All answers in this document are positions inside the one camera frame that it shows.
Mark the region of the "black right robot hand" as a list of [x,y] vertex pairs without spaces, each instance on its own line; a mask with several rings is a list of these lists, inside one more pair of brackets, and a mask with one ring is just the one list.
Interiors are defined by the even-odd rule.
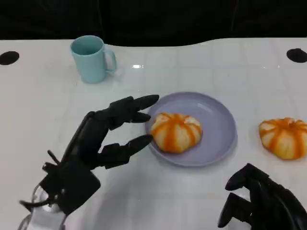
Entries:
[[306,230],[307,212],[295,195],[268,174],[248,163],[233,174],[225,189],[230,191],[218,227],[232,218],[252,230]]

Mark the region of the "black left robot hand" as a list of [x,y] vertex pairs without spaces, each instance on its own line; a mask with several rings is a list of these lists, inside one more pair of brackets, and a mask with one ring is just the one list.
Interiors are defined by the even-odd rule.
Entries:
[[102,147],[102,142],[108,131],[119,128],[124,123],[148,122],[151,117],[142,113],[142,110],[151,107],[158,100],[159,95],[156,94],[136,99],[129,96],[112,102],[106,109],[90,111],[73,135],[60,162],[64,164],[71,160],[80,160],[90,170],[127,164],[131,156],[152,142],[152,135],[139,136],[123,146],[114,143]]

